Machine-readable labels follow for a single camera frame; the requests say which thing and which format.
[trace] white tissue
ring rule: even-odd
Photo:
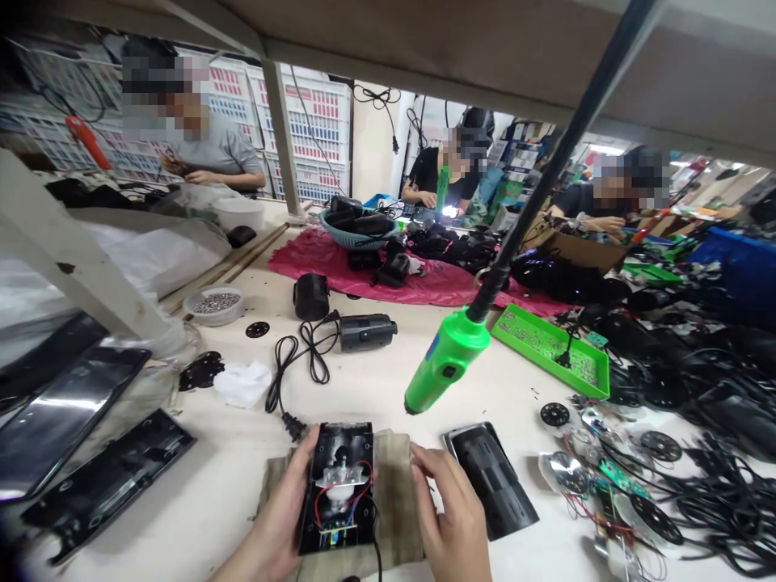
[[[216,389],[229,406],[251,408],[272,381],[269,368],[257,361],[224,365],[224,371],[213,379]]]

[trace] worker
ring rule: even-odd
[[[257,192],[267,183],[250,139],[232,120],[204,105],[202,95],[170,93],[164,96],[163,110],[183,134],[162,155],[165,170],[192,184],[223,183],[243,193]]]
[[[402,201],[436,208],[439,172],[446,164],[450,173],[445,207],[453,209],[451,218],[464,214],[482,178],[480,163],[492,143],[494,128],[492,112],[467,109],[461,122],[453,128],[451,141],[441,148],[427,147],[420,151],[404,183]]]
[[[297,568],[301,561],[297,523],[318,432],[318,427],[313,427],[299,445],[251,530],[213,574],[211,582],[286,580]],[[420,536],[434,579],[436,582],[491,582],[485,512],[466,473],[446,451],[424,449],[415,443],[410,448],[414,457],[411,471]],[[437,515],[427,476],[436,480],[444,513]]]
[[[650,200],[662,197],[668,182],[659,152],[643,145],[620,156],[601,160],[601,175],[590,182],[574,183],[552,199],[550,214],[556,217],[587,217],[589,230],[616,234],[629,213],[655,207]]]

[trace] white shelf support post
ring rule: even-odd
[[[299,202],[297,188],[297,167],[293,163],[293,146],[291,144],[291,124],[289,110],[285,103],[285,84],[280,63],[265,58],[261,61],[264,70],[264,81],[267,83],[267,100],[272,114],[272,128],[275,131],[277,157],[280,160],[280,175],[283,178],[285,203],[289,214],[304,220],[306,212]]]
[[[155,340],[169,329],[40,179],[0,149],[0,242],[113,335]]]

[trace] white table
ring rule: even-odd
[[[287,231],[233,282],[253,310],[229,326],[201,328],[203,351],[218,350],[226,361],[256,359],[273,366],[275,342],[296,333],[299,322],[291,302],[293,281],[266,265],[271,250],[297,233]],[[325,386],[310,380],[306,361],[297,362],[282,389],[287,410],[307,423],[369,420],[375,431],[406,432],[421,445],[437,448],[443,432],[490,420],[541,518],[490,544],[494,580],[610,580],[593,549],[595,526],[569,517],[564,499],[538,480],[531,458],[559,448],[540,426],[538,410],[548,402],[565,402],[574,394],[570,388],[493,340],[430,411],[409,416],[404,391],[440,321],[452,309],[354,301],[339,293],[331,294],[330,303],[341,314],[386,313],[398,324],[399,334],[390,346],[372,352],[342,354],[335,348],[326,355],[331,381]],[[260,339],[247,338],[246,327],[257,321],[268,322],[270,332]],[[291,444],[279,412],[267,415],[263,403],[250,411],[227,407],[212,389],[181,394],[178,406],[183,409],[178,421],[199,442],[82,550],[59,580],[204,580],[248,531],[265,461],[284,455]],[[677,439],[692,431],[673,415],[661,429]],[[776,475],[772,466],[753,466],[763,475]],[[654,559],[647,567],[656,574]],[[431,579],[426,563],[405,565],[384,576],[387,581]],[[720,559],[668,561],[669,580],[737,578]]]

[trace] gray t-shirt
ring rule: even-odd
[[[173,141],[170,146],[189,171],[227,175],[264,171],[248,136],[232,120],[215,111],[210,112],[207,140]]]

